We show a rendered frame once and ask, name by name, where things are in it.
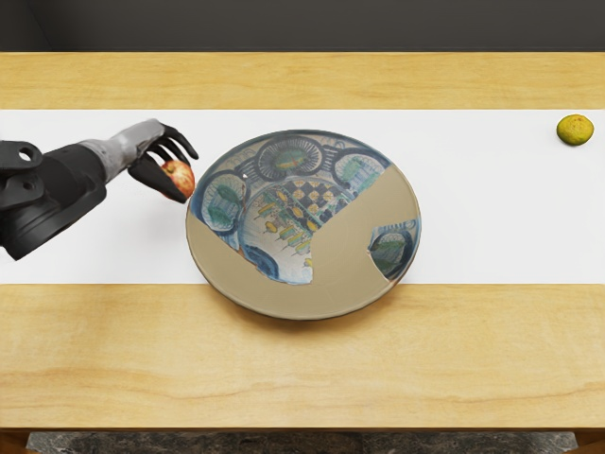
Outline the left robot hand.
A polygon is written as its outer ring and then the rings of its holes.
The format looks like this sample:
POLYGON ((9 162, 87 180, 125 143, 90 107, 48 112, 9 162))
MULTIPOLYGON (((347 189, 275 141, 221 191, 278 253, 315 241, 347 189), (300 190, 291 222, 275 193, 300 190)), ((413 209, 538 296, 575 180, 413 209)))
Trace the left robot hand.
POLYGON ((90 149, 105 168, 108 183, 124 170, 136 181, 162 193, 167 198, 185 203, 187 197, 150 156, 155 153, 166 162, 178 160, 190 165, 187 155, 197 160, 199 155, 177 129, 149 119, 120 131, 107 140, 88 139, 79 142, 90 149))

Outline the red yellow apple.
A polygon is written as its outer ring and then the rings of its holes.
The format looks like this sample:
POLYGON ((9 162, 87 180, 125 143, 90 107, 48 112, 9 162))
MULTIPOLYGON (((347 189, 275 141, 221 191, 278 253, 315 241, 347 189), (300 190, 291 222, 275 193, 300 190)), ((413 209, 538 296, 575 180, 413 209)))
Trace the red yellow apple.
POLYGON ((164 162, 161 169, 174 185, 189 199, 195 191, 195 176, 190 165, 172 160, 164 162))

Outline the patterned ceramic plate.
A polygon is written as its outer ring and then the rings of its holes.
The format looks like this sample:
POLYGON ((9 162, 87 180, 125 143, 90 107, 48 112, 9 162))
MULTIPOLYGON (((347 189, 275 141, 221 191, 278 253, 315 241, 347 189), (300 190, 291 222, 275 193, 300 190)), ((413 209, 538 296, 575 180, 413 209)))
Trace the patterned ceramic plate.
POLYGON ((419 247, 422 217, 383 153, 329 131, 278 131, 221 156, 186 215, 207 282, 254 312, 322 320, 378 300, 419 247))

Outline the yellow green citrus fruit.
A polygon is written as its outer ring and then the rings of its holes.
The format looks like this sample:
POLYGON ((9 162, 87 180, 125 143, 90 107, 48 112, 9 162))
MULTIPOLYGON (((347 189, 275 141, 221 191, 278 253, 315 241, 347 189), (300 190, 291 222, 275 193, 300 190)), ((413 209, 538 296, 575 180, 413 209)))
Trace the yellow green citrus fruit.
POLYGON ((556 127, 559 139, 569 146, 581 146, 593 136, 595 127, 585 115, 572 113, 562 118, 556 127))

